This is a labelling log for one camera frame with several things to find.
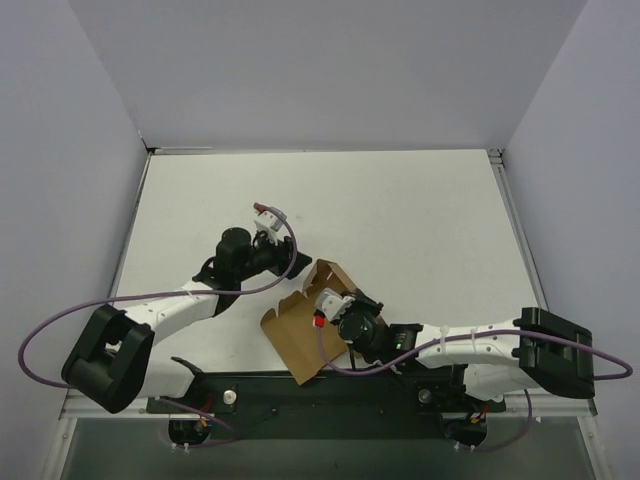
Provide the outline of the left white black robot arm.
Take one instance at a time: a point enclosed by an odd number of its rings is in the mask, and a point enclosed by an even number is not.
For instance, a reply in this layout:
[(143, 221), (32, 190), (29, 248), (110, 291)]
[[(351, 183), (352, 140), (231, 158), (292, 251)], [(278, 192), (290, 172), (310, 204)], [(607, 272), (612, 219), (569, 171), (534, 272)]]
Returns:
[(183, 411), (204, 402), (200, 371), (179, 359), (155, 361), (155, 345), (180, 330), (225, 312), (244, 281), (271, 272), (293, 279), (310, 263), (290, 237), (234, 227), (223, 232), (213, 257), (166, 298), (118, 309), (99, 306), (65, 361), (62, 379), (106, 411), (118, 413), (137, 398), (169, 397)]

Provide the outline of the brown cardboard paper box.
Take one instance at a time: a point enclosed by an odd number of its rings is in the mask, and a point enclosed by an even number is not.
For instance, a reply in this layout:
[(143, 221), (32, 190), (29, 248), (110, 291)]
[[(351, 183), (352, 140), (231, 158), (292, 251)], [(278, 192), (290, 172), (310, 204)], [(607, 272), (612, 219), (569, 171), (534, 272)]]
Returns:
[(356, 284), (339, 264), (319, 259), (302, 288), (281, 299), (260, 321), (263, 333), (298, 385), (310, 381), (326, 366), (314, 326), (315, 300), (326, 288), (351, 292)]

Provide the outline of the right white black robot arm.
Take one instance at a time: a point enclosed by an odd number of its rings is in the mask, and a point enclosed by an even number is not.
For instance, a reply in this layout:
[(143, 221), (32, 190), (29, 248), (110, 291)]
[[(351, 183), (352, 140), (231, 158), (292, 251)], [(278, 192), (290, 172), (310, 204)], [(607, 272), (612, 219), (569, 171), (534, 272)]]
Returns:
[(386, 324), (382, 303), (361, 291), (325, 289), (316, 313), (369, 364), (397, 372), (459, 366), (466, 395), (497, 400), (506, 393), (542, 388), (571, 399), (595, 395), (591, 332), (539, 307), (518, 318), (466, 327)]

